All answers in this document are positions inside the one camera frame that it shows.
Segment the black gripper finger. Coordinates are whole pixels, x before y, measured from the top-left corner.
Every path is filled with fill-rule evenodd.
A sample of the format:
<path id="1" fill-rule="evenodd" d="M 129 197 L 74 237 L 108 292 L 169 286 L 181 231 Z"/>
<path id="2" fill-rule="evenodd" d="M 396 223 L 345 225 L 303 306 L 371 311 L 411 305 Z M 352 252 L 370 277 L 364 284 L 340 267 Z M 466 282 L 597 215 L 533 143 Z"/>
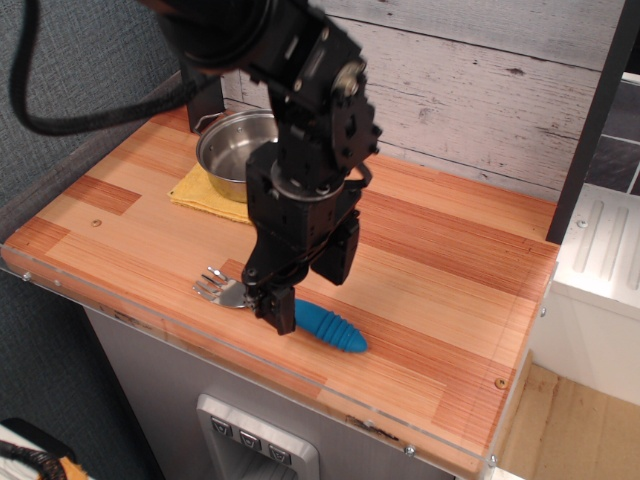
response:
<path id="1" fill-rule="evenodd" d="M 350 272 L 360 234 L 358 210 L 352 211 L 330 235 L 311 269 L 334 285 L 342 285 Z"/>
<path id="2" fill-rule="evenodd" d="M 279 335 L 295 331 L 295 289 L 282 287 L 260 290 L 255 301 L 254 313 L 277 330 Z"/>

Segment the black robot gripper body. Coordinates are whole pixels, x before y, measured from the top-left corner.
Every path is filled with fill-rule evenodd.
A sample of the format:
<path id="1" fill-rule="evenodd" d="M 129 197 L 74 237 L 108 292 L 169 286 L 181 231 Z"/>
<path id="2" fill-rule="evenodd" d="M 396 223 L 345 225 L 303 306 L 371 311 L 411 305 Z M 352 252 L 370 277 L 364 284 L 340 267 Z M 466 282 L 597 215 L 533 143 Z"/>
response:
<path id="1" fill-rule="evenodd" d="M 277 154 L 276 143 L 265 143 L 246 166 L 248 213 L 257 233 L 242 273 L 251 305 L 260 290 L 295 289 L 362 197 L 361 178 L 327 191 L 303 190 L 284 178 Z"/>

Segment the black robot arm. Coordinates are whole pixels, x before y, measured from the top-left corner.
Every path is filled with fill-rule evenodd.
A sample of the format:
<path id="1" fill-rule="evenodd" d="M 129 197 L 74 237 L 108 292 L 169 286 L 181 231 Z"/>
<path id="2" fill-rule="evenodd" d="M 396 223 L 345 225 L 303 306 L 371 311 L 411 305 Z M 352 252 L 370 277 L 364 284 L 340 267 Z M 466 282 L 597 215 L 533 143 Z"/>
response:
<path id="1" fill-rule="evenodd" d="M 267 87 L 278 139 L 246 164 L 256 245 L 242 281 L 255 315 L 295 328 L 295 288 L 309 271 L 347 278 L 359 202 L 380 128 L 360 46 L 305 1 L 153 1 L 179 58 L 206 74 L 239 69 Z"/>

